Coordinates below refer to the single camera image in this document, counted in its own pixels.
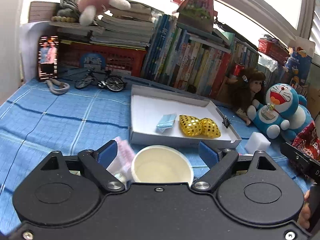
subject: phone screen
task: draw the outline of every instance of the phone screen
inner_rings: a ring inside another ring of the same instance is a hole
[[[58,36],[44,36],[39,40],[38,50],[38,78],[45,81],[57,78]]]

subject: human hand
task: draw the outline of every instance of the human hand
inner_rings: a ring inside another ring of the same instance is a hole
[[[307,203],[309,195],[310,195],[310,190],[308,190],[304,195],[305,204],[303,205],[303,208],[301,209],[299,218],[298,218],[298,224],[305,229],[308,229],[310,227],[309,219],[311,216],[311,211],[309,208],[309,203]]]

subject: brown hair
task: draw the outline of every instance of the brown hair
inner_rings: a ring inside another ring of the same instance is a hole
[[[256,93],[254,98],[251,98],[250,82],[265,81],[266,76],[263,72],[256,68],[246,68],[239,74],[237,81],[230,84],[228,87],[229,98],[232,106],[235,109],[241,108],[247,111],[247,108],[252,104],[253,99],[257,99],[261,104],[264,102],[264,89],[261,87],[260,92]]]

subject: doll's hair clip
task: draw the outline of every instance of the doll's hair clip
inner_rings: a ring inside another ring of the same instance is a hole
[[[242,76],[242,79],[245,81],[245,82],[248,82],[248,79],[245,75]]]

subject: pink stuffed animal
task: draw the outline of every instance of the pink stuffed animal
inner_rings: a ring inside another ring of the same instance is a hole
[[[80,0],[78,4],[81,12],[80,24],[84,26],[91,24],[95,16],[108,11],[110,6],[119,10],[129,10],[131,8],[127,0]]]

